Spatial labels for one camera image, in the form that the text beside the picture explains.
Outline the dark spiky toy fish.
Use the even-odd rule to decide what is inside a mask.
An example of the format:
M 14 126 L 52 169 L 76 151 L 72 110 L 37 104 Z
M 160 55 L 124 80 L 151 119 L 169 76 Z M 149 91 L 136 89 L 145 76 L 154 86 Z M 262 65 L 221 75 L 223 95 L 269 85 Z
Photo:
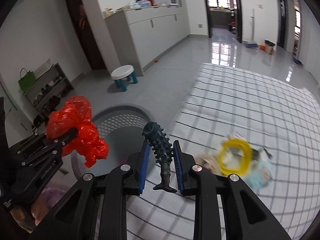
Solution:
M 171 169 L 170 165 L 174 157 L 173 146 L 163 132 L 163 128 L 156 122 L 148 122 L 142 131 L 142 135 L 149 142 L 152 148 L 156 163 L 160 165 L 161 182 L 153 187 L 153 190 L 163 190 L 168 193 L 176 193 L 177 190 L 170 186 Z

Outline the red plastic bag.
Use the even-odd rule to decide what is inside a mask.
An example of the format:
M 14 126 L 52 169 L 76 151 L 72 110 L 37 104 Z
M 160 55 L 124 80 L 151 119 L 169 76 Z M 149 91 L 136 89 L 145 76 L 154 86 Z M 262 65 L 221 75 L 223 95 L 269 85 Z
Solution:
M 73 151 L 84 156 L 87 168 L 108 155 L 109 146 L 93 124 L 91 104 L 84 96 L 69 98 L 60 110 L 51 113 L 46 137 L 48 142 L 55 139 L 65 142 L 63 157 Z

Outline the grey perforated trash basket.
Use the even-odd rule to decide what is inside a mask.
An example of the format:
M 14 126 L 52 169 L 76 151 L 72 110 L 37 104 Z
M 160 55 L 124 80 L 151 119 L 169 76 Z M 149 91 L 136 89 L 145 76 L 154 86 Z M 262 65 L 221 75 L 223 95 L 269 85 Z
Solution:
M 72 152 L 71 163 L 75 177 L 79 179 L 88 172 L 100 176 L 125 164 L 129 155 L 141 150 L 144 142 L 142 130 L 152 120 L 147 110 L 136 105 L 116 105 L 93 116 L 93 124 L 109 146 L 108 155 L 106 159 L 98 160 L 87 168 L 84 165 L 85 158 Z

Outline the crumpled beige tissue wad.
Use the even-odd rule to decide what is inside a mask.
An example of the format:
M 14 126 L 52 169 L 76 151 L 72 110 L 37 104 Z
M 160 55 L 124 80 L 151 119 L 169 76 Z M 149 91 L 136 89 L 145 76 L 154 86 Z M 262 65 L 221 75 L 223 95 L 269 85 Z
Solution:
M 202 167 L 209 170 L 212 174 L 215 175 L 222 175 L 222 172 L 220 170 L 220 166 L 217 160 L 217 156 L 213 154 L 202 154 L 198 155 L 195 158 L 195 162 L 197 165 L 201 165 Z

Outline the purple fluffy rug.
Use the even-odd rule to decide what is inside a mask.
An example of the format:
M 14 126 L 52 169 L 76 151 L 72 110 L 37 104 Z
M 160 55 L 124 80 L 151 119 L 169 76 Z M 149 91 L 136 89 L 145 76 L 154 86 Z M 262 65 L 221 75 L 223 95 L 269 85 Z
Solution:
M 65 193 L 66 193 L 66 191 L 58 189 L 56 187 L 45 188 L 42 191 L 42 197 L 43 197 L 43 200 L 44 200 L 48 210 L 51 210 L 60 201 L 60 199 L 65 195 Z

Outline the grey shoe rack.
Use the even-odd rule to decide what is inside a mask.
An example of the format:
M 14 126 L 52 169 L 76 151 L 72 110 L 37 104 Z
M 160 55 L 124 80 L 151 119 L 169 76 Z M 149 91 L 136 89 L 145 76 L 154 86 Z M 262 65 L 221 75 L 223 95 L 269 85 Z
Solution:
M 57 109 L 62 98 L 74 89 L 58 63 L 53 64 L 23 92 L 35 111 L 46 118 Z

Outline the green handbag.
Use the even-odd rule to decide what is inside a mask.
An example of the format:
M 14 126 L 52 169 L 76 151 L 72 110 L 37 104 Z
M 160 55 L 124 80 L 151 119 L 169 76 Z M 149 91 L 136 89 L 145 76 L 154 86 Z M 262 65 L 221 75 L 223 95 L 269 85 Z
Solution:
M 27 92 L 36 82 L 36 77 L 32 71 L 22 68 L 20 71 L 20 79 L 18 84 L 22 92 Z

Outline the light blue wrapper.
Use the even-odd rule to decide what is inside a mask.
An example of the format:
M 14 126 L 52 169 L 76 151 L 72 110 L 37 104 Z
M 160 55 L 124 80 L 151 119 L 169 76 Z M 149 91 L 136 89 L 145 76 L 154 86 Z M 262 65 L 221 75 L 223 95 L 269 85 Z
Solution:
M 244 176 L 245 183 L 254 192 L 264 187 L 272 178 L 272 164 L 269 153 L 263 148 L 259 152 L 258 159 L 253 161 L 248 174 Z

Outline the white teal stool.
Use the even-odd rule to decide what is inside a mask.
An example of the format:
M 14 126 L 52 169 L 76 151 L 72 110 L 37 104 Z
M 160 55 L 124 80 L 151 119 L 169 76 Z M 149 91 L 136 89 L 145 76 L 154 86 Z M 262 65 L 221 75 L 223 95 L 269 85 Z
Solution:
M 111 73 L 111 79 L 114 81 L 116 87 L 120 88 L 122 92 L 127 91 L 127 87 L 123 81 L 124 79 L 127 79 L 127 81 L 132 80 L 134 84 L 138 83 L 135 69 L 132 65 L 129 64 L 116 68 Z

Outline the white grey sideboard cabinet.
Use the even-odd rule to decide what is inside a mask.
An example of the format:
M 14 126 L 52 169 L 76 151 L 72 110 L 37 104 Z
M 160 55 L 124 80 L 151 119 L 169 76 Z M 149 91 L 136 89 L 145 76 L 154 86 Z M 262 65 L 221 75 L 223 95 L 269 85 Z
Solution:
M 120 64 L 132 65 L 138 76 L 190 35 L 185 7 L 121 10 L 104 21 Z

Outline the dark brown entrance door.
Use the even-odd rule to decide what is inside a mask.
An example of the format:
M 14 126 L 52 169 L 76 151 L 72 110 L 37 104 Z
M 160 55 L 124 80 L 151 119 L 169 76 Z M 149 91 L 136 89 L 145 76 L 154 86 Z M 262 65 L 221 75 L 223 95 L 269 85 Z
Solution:
M 92 70 L 106 69 L 96 44 L 82 0 L 65 0 L 74 30 Z

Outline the blue dustpan with broom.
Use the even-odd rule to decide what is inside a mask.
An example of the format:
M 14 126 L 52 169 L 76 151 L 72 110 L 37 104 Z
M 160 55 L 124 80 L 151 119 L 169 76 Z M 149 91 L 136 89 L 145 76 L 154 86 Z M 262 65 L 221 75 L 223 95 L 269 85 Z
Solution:
M 245 47 L 250 49 L 257 49 L 258 44 L 254 40 L 254 28 L 255 28 L 255 12 L 252 9 L 252 16 L 251 16 L 251 39 L 249 41 L 245 41 Z

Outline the red scooter in hallway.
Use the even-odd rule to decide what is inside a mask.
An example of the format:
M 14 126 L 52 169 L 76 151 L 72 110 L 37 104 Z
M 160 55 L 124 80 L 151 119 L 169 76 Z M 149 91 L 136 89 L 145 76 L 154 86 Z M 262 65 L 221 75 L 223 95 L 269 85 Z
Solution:
M 230 23 L 227 24 L 228 30 L 235 34 L 236 33 L 236 24 L 235 21 L 231 21 Z

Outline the small waste bin black liner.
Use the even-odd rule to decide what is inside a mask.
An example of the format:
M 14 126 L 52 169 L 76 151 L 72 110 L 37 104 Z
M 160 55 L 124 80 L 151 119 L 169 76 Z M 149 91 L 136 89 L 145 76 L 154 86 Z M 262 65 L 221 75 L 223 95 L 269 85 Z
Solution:
M 275 44 L 269 40 L 265 40 L 265 53 L 272 55 L 274 51 Z

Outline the white microwave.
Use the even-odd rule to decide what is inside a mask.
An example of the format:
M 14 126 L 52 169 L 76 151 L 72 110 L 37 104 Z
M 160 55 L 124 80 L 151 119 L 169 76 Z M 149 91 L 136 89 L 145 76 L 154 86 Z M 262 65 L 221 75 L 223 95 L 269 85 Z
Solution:
M 158 6 L 179 6 L 178 0 L 154 0 Z

